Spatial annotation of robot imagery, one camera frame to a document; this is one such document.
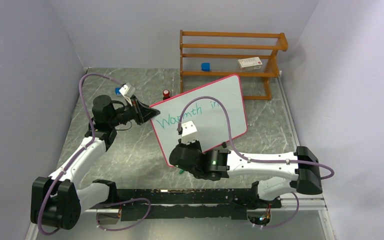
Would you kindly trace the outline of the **pink-framed whiteboard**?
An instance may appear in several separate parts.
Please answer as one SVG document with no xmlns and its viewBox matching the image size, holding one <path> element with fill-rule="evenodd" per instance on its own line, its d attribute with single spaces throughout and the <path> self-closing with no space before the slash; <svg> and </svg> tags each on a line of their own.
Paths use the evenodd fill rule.
<svg viewBox="0 0 384 240">
<path fill-rule="evenodd" d="M 180 138 L 178 120 L 193 121 L 203 151 L 215 148 L 232 138 L 244 135 L 248 123 L 242 84 L 237 74 L 199 86 L 151 105 L 159 115 L 151 119 L 164 160 Z"/>
</svg>

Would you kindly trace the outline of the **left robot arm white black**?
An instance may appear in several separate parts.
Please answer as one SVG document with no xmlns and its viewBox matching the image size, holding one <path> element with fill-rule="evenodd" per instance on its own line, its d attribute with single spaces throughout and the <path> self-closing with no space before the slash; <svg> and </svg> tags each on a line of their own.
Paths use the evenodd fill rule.
<svg viewBox="0 0 384 240">
<path fill-rule="evenodd" d="M 140 102 L 132 95 L 126 103 L 99 95 L 93 100 L 88 130 L 76 152 L 48 177 L 38 177 L 32 184 L 30 220 L 41 234 L 72 229 L 80 215 L 96 206 L 114 207 L 120 200 L 116 183 L 94 180 L 77 189 L 95 161 L 114 143 L 117 126 L 135 121 L 142 125 L 161 112 Z"/>
</svg>

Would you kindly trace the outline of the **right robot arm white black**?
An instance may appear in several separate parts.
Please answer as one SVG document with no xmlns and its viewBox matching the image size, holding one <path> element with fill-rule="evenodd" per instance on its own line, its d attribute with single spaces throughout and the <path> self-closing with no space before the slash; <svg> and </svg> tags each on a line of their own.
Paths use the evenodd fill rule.
<svg viewBox="0 0 384 240">
<path fill-rule="evenodd" d="M 269 176 L 258 181 L 250 202 L 262 207 L 287 193 L 319 195 L 323 192 L 318 158 L 306 146 L 281 154 L 236 153 L 228 149 L 202 152 L 199 142 L 179 143 L 169 155 L 169 163 L 197 179 L 219 181 L 243 175 Z"/>
</svg>

